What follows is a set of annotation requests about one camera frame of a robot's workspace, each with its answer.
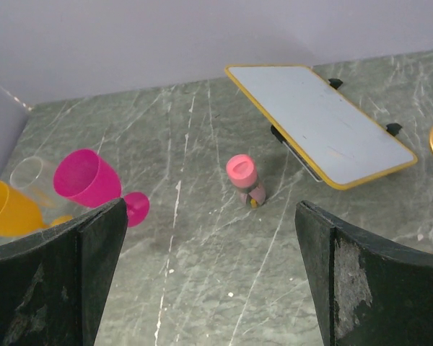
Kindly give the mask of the clear wine glass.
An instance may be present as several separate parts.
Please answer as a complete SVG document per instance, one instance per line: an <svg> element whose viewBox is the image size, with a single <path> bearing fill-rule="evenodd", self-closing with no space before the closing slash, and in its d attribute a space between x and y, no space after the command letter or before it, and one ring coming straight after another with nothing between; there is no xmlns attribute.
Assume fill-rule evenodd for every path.
<svg viewBox="0 0 433 346"><path fill-rule="evenodd" d="M30 156L23 159L10 175L10 185L35 201L40 207L58 209L66 204L53 187L56 165Z"/></svg>

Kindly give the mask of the pink wine glass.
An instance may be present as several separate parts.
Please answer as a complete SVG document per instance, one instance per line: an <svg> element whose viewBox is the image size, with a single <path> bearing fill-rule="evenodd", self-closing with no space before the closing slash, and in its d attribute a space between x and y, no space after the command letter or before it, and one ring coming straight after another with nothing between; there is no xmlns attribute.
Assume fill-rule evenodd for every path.
<svg viewBox="0 0 433 346"><path fill-rule="evenodd" d="M53 188L61 197L87 208L123 198L129 227L139 225L149 212L149 198L139 191L123 194L118 173L92 149L67 155L55 170Z"/></svg>

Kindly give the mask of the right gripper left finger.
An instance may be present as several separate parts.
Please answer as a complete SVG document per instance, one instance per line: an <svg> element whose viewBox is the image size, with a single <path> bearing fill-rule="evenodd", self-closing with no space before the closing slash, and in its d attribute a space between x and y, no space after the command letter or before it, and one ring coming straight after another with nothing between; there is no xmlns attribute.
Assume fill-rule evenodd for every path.
<svg viewBox="0 0 433 346"><path fill-rule="evenodd" d="M127 231L111 200L0 246L0 345L93 345Z"/></svg>

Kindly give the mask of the small pink capped bottle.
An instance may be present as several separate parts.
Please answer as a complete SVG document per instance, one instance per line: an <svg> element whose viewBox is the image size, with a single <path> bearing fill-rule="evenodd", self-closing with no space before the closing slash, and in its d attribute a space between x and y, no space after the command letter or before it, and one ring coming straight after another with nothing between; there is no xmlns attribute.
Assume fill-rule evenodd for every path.
<svg viewBox="0 0 433 346"><path fill-rule="evenodd" d="M254 160L247 154L233 156L226 164L226 173L243 204L258 208L266 200L266 190L259 179Z"/></svg>

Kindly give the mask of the orange wine glass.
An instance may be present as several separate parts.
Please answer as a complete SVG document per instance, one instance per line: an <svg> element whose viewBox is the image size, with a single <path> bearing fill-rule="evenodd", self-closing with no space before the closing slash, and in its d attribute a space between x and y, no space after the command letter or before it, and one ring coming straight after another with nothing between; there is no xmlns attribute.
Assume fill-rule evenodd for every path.
<svg viewBox="0 0 433 346"><path fill-rule="evenodd" d="M25 236L72 218L70 215L60 216L46 224L36 202L0 180L0 236Z"/></svg>

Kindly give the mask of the yellow framed tilted mirror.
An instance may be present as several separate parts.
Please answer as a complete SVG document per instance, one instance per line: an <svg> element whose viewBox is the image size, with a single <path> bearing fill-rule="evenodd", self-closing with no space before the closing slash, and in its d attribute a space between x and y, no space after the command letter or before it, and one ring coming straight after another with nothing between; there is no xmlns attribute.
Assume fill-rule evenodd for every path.
<svg viewBox="0 0 433 346"><path fill-rule="evenodd" d="M317 181L347 190L414 165L414 152L308 66L230 65L228 77Z"/></svg>

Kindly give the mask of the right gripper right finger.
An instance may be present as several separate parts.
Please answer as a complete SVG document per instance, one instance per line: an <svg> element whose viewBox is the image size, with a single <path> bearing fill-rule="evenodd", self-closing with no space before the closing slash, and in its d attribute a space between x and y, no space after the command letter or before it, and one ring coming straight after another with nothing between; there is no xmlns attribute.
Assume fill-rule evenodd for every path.
<svg viewBox="0 0 433 346"><path fill-rule="evenodd" d="M307 201L294 222L324 345L433 345L433 254Z"/></svg>

